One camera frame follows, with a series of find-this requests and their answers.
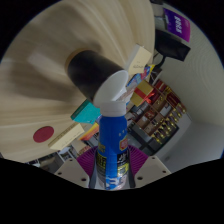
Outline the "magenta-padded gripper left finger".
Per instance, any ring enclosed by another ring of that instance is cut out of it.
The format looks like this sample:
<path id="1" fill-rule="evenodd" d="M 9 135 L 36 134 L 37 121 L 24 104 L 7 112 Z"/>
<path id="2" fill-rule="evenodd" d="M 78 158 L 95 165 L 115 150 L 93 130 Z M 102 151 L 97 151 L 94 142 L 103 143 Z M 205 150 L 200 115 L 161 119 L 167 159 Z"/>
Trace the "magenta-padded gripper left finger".
<path id="1" fill-rule="evenodd" d="M 80 187 L 94 189 L 96 186 L 95 153 L 96 147 L 93 147 L 77 158 L 69 158 L 55 175 Z"/>

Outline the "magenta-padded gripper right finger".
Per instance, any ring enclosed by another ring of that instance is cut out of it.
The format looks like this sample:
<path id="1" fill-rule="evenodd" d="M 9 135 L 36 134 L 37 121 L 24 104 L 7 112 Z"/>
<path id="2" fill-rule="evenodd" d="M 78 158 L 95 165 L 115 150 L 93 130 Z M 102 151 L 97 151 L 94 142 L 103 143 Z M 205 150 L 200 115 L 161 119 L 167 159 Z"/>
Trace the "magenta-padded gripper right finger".
<path id="1" fill-rule="evenodd" d="M 129 146 L 129 185 L 140 188 L 155 182 L 171 172 L 157 156 L 147 156 L 138 148 Z"/>

